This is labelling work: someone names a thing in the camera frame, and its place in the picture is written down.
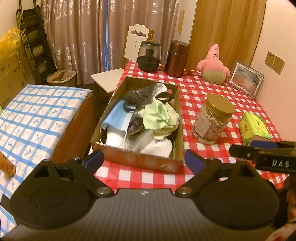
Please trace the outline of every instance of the yellow plastic bag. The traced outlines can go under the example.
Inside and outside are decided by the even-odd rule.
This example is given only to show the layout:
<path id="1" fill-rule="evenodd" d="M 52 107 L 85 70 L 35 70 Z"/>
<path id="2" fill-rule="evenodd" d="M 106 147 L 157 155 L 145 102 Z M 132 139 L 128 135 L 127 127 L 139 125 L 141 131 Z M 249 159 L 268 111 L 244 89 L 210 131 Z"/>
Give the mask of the yellow plastic bag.
<path id="1" fill-rule="evenodd" d="M 0 39 L 0 59 L 7 58 L 20 46 L 20 30 L 16 27 L 8 30 Z"/>

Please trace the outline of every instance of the plastic jar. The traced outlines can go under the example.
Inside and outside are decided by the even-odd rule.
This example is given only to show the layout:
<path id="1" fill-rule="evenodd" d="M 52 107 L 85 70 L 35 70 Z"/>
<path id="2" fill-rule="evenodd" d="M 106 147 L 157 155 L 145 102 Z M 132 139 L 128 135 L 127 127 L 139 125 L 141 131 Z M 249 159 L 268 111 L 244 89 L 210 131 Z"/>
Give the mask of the plastic jar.
<path id="1" fill-rule="evenodd" d="M 193 123 L 193 137 L 205 145 L 215 144 L 234 110 L 231 102 L 225 97 L 209 94 Z"/>

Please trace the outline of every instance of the gold lid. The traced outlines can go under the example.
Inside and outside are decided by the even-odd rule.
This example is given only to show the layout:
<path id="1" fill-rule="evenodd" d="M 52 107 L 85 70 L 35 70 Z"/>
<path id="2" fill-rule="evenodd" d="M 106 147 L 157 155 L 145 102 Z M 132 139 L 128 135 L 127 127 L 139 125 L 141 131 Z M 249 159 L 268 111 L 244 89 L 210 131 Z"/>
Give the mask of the gold lid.
<path id="1" fill-rule="evenodd" d="M 228 99 L 218 94 L 208 94 L 205 105 L 216 115 L 225 118 L 231 117 L 235 110 Z"/>

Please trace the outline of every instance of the black circular disc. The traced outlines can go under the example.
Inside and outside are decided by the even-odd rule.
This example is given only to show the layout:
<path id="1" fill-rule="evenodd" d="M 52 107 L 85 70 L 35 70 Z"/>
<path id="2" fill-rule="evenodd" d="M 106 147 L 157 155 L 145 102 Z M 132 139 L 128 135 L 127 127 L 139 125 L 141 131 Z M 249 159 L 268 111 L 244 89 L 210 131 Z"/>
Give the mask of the black circular disc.
<path id="1" fill-rule="evenodd" d="M 256 178 L 228 178 L 205 187 L 198 196 L 201 213 L 214 223 L 231 229 L 256 229 L 269 224 L 279 208 L 277 194 Z"/>
<path id="2" fill-rule="evenodd" d="M 12 195 L 13 216 L 24 225 L 38 229 L 59 228 L 84 216 L 91 197 L 81 185 L 63 180 L 34 178 L 30 188 Z"/>

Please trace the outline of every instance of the human hand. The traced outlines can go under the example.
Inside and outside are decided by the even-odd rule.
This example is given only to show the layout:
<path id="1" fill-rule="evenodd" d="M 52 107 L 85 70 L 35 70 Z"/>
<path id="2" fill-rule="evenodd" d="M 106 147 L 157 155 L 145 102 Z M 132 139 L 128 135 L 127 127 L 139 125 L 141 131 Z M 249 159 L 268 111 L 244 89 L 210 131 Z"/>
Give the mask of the human hand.
<path id="1" fill-rule="evenodd" d="M 286 200 L 288 202 L 288 222 L 296 219 L 296 175 L 289 175 L 284 182 L 284 188 L 288 189 Z"/>

